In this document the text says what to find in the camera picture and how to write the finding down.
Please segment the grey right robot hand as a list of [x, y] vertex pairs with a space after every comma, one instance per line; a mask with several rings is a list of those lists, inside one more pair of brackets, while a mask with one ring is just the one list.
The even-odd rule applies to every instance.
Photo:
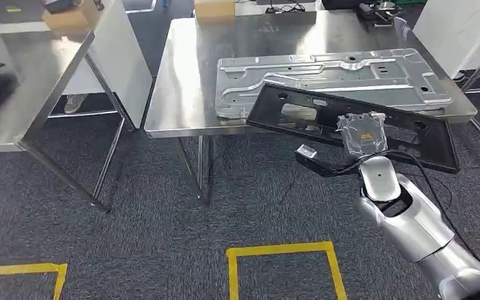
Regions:
[[347, 153], [351, 157], [360, 158], [387, 150], [385, 119], [384, 113], [374, 111], [338, 116], [336, 131], [341, 134]]

